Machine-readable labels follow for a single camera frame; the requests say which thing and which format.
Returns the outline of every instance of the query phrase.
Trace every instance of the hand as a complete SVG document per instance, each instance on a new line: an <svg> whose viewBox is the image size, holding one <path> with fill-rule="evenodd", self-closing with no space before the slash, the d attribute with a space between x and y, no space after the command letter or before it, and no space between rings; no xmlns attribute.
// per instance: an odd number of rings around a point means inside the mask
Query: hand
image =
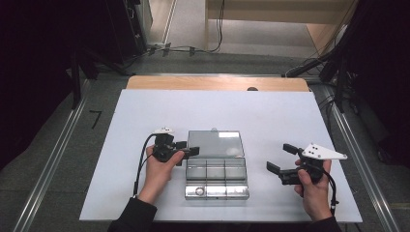
<svg viewBox="0 0 410 232"><path fill-rule="evenodd" d="M301 161L297 160L296 165L300 165ZM332 162L330 160L323 161L323 168L330 173ZM298 171L299 180L302 185L295 186L295 191L304 198L304 208L313 222L330 218L332 216L329 208L328 191L329 180L326 175L317 184L311 182L309 174L301 169Z"/></svg>
<svg viewBox="0 0 410 232"><path fill-rule="evenodd" d="M184 157L184 152L177 152L169 159L168 162L160 162L153 154L154 146L146 149L147 168L145 176L145 184L138 195L138 199L149 204L154 204L157 198L161 195L166 183L171 180L172 168Z"/></svg>

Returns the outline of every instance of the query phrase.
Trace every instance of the black sleeve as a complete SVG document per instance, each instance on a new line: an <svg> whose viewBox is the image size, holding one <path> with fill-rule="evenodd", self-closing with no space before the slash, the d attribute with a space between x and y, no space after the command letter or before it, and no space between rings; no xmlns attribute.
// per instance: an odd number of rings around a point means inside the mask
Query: black sleeve
<svg viewBox="0 0 410 232"><path fill-rule="evenodd" d="M138 200L130 198L129 203L124 209L123 214L116 220L113 220L108 227L108 232L145 232L151 226L157 207Z"/></svg>
<svg viewBox="0 0 410 232"><path fill-rule="evenodd" d="M341 232L335 217L329 217L310 224L307 232Z"/></svg>

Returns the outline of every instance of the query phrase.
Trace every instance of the black stand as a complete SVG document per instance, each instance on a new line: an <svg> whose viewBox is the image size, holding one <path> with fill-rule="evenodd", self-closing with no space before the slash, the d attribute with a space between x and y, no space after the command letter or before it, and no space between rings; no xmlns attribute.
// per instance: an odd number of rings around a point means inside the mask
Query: black stand
<svg viewBox="0 0 410 232"><path fill-rule="evenodd" d="M101 57L96 52L83 47L82 49L73 50L71 54L71 66L72 66L72 80L73 80L73 106L72 109L76 109L79 101L81 100L81 86L79 81L79 67L84 71L85 76L88 79L97 79L99 71L96 69L93 60L100 61L102 64L116 71L120 75L128 75L127 72L122 70L117 65Z"/></svg>
<svg viewBox="0 0 410 232"><path fill-rule="evenodd" d="M373 1L359 1L356 12L353 14L350 24L347 26L345 33L340 39L337 46L327 54L314 59L313 61L303 65L300 68L289 71L283 74L282 77L296 77L310 69L327 62L319 77L322 82L329 82L336 73L337 76L337 92L335 95L335 103L340 113L343 113L342 108L342 90L347 79L347 62L349 60L348 50L349 43L358 35L358 30L361 30L362 23L370 12L373 6Z"/></svg>

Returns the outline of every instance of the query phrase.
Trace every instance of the person's left hand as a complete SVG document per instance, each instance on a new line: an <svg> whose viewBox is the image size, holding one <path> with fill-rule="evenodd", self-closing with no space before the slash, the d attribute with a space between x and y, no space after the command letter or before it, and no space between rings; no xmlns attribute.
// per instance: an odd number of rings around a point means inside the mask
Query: person's left hand
<svg viewBox="0 0 410 232"><path fill-rule="evenodd" d="M154 146L150 146L146 150L147 168L145 176L145 184L138 195L138 199L150 204L154 204L157 198L161 195L166 183L171 180L172 168L184 157L184 152L177 152L169 159L168 162L160 162L153 154Z"/></svg>

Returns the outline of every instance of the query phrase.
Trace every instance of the black equipment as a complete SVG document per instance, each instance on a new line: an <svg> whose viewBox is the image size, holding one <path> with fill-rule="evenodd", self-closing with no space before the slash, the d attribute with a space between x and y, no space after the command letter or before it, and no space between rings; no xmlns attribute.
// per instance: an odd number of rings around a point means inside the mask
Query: black equipment
<svg viewBox="0 0 410 232"><path fill-rule="evenodd" d="M187 141L173 142L174 136L169 133L159 133L155 139L155 146L153 156L161 162L167 162L179 151L184 152L183 160L187 160L189 157L199 155L199 147L187 148Z"/></svg>
<svg viewBox="0 0 410 232"><path fill-rule="evenodd" d="M271 162L266 163L266 168L268 171L275 173L279 176L283 185L300 185L298 171L304 169L310 175L311 181L316 184L320 181L323 176L323 160L307 158L302 155L303 149L296 148L289 144L283 144L283 150L291 153L293 155L298 154L301 159L301 165L296 169L280 170L280 167L272 164Z"/></svg>

